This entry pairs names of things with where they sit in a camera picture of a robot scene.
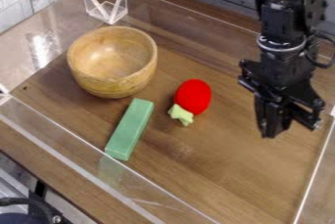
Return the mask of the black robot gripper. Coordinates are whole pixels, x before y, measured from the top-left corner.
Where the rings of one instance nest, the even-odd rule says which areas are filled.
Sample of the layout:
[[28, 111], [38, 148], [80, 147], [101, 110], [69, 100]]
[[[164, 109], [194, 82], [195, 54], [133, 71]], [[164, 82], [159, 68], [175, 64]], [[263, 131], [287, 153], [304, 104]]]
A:
[[255, 124], [262, 138], [274, 138], [294, 120], [313, 130], [324, 101], [310, 87], [318, 42], [314, 36], [274, 42], [255, 38], [259, 61], [241, 60], [239, 84], [253, 92]]

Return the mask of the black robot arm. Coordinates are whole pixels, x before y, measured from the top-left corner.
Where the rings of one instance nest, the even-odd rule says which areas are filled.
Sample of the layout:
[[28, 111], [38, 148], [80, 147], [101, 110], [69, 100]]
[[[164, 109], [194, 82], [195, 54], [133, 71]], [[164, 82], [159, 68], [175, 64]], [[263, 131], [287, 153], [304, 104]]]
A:
[[255, 123], [263, 138], [275, 137], [292, 122], [314, 129], [324, 101], [310, 87], [317, 68], [335, 61], [317, 60], [317, 25], [325, 0], [254, 0], [261, 21], [255, 38], [259, 60], [242, 60], [239, 84], [253, 92]]

